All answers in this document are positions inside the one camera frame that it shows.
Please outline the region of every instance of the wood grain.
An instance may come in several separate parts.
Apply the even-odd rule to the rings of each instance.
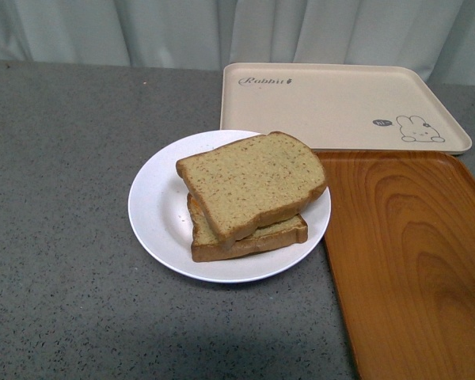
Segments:
[[[325,233],[364,379],[475,378],[475,180],[438,152],[320,152]]]

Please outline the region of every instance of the curtain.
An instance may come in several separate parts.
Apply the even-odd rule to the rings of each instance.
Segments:
[[[0,59],[387,65],[475,85],[475,0],[0,0]]]

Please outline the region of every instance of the rabbit cartoon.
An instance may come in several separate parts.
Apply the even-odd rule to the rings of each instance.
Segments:
[[[419,141],[425,143],[443,143],[445,139],[431,125],[426,123],[420,116],[398,116],[397,123],[400,125],[401,139],[408,143]]]

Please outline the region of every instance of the white plate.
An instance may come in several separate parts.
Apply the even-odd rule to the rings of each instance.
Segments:
[[[308,223],[307,242],[235,260],[210,263],[192,260],[188,190],[176,173],[176,161],[253,135],[257,133],[209,131],[188,136],[160,150],[139,170],[128,197],[128,215],[135,235],[151,256],[194,279],[243,283],[285,271],[313,250],[329,223],[329,189],[302,213]]]

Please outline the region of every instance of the bread slice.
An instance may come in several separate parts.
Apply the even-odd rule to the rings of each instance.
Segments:
[[[292,218],[327,186],[315,153],[282,132],[182,158],[176,170],[224,249],[258,227]]]
[[[236,241],[230,249],[223,249],[209,227],[203,211],[191,194],[187,197],[193,223],[192,259],[195,262],[226,260],[250,253],[265,252],[308,240],[308,225],[301,215],[270,226],[258,228],[253,234]]]

